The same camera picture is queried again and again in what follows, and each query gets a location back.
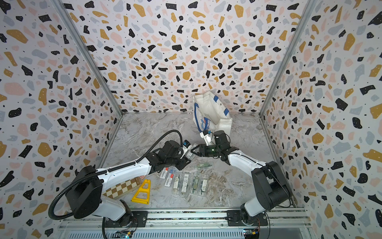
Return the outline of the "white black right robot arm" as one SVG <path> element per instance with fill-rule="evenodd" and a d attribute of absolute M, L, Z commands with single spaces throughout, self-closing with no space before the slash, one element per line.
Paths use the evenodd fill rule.
<path fill-rule="evenodd" d="M 204 130 L 200 135 L 205 143 L 193 148 L 193 154 L 199 157 L 218 158 L 242 170 L 253 180 L 255 197 L 240 207 L 240 218 L 243 223 L 251 225 L 261 213 L 270 211 L 291 199 L 290 186 L 276 162 L 262 162 L 246 155 L 230 144 L 230 139 L 223 130 L 216 132 Z"/>

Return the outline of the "compass set red label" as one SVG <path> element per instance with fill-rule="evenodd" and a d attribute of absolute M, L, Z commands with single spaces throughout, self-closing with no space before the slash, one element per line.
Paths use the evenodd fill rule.
<path fill-rule="evenodd" d="M 167 178 L 168 171 L 169 171 L 169 168 L 168 168 L 168 167 L 165 167 L 165 168 L 161 171 L 160 178 L 161 178 L 161 179 L 166 179 L 166 178 Z"/>
<path fill-rule="evenodd" d="M 175 174 L 175 169 L 169 168 L 168 173 L 167 173 L 167 178 L 165 181 L 165 185 L 164 185 L 165 187 L 171 187 L 171 184 L 172 184 L 172 181 L 174 178 L 174 174 Z"/>

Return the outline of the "white canvas bag blue handles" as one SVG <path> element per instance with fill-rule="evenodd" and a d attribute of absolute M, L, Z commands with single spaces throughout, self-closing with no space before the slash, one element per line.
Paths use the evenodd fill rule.
<path fill-rule="evenodd" d="M 199 132 L 222 130 L 227 135 L 230 135 L 233 119 L 228 108 L 217 95 L 210 91 L 195 95 L 193 96 L 193 103 L 193 120 Z"/>

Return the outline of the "green compass set horizontal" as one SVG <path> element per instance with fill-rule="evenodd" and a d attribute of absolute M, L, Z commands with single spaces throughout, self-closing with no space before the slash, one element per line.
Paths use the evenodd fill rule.
<path fill-rule="evenodd" d="M 214 164 L 212 162 L 201 162 L 196 164 L 197 170 L 212 169 L 213 167 L 214 167 Z"/>

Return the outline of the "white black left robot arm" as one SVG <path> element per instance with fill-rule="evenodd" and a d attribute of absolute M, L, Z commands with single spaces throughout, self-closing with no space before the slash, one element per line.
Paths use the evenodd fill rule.
<path fill-rule="evenodd" d="M 191 160 L 186 154 L 192 145 L 185 140 L 179 145 L 174 140 L 166 141 L 164 146 L 153 150 L 141 161 L 133 161 L 107 169 L 83 168 L 75 180 L 83 181 L 65 194 L 75 219 L 89 215 L 105 217 L 116 222 L 120 227 L 128 226 L 134 221 L 133 213 L 123 200 L 111 199 L 104 192 L 120 183 L 139 176 L 159 172 L 175 166 L 182 170 Z"/>

